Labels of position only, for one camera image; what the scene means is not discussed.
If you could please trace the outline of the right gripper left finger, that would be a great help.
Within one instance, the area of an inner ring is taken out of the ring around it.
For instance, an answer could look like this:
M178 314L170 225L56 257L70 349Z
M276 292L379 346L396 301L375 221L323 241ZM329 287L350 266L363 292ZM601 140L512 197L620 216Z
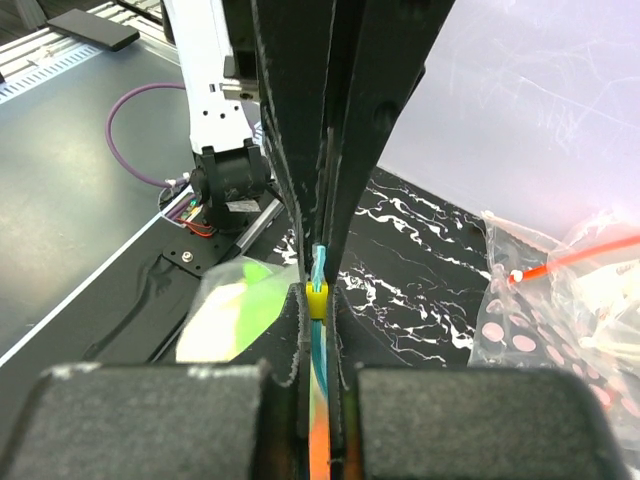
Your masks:
M1 454L5 479L269 479L261 372L216 363L60 364L35 383Z

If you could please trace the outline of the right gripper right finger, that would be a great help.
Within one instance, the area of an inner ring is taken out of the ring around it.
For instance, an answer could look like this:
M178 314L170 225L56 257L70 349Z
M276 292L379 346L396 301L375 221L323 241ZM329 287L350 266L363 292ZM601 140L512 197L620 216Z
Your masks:
M627 479L586 383L555 369L415 368L327 301L334 479Z

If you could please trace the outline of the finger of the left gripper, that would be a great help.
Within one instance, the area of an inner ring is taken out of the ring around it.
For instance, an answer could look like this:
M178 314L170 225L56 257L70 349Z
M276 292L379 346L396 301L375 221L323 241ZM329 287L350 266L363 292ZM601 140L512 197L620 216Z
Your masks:
M337 280L356 206L425 74L450 1L340 1L327 98L327 281Z
M319 239L333 1L253 1L251 12L265 148L308 281Z

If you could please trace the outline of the white cauliflower toy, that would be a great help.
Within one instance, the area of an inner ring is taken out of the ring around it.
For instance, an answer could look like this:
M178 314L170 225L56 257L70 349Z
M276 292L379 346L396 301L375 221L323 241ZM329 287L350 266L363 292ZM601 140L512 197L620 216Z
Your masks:
M204 297L178 339L177 363L222 362L235 356L240 297L246 289L243 283L233 283Z

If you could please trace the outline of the clear blue-zipper bag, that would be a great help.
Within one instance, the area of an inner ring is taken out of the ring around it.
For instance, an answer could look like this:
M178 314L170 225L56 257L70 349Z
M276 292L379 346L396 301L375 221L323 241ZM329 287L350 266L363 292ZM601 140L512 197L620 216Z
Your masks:
M203 274L186 323L208 293L230 281L233 264L241 258ZM326 388L325 369L319 364L326 357L326 349L322 343L323 327L309 315L310 286L299 281L297 265L281 268L286 270L286 295L278 317L266 331L231 360L187 364L259 368L258 472L269 479L307 479L311 396L315 388Z

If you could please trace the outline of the orange carrot toy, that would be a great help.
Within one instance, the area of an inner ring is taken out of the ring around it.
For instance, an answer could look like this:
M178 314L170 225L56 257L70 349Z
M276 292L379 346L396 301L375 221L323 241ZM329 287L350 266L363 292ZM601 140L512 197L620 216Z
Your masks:
M357 397L354 391L342 394L343 433L346 450L342 463L331 461L329 413L318 390L311 396L309 431L310 479L363 479L361 432Z

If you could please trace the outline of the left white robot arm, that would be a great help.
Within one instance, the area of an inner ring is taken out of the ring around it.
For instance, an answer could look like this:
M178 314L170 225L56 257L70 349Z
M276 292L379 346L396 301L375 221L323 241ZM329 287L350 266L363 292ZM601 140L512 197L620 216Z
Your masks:
M169 1L191 182L209 211L261 192L268 160L300 276L337 280L360 197L421 81L449 1Z

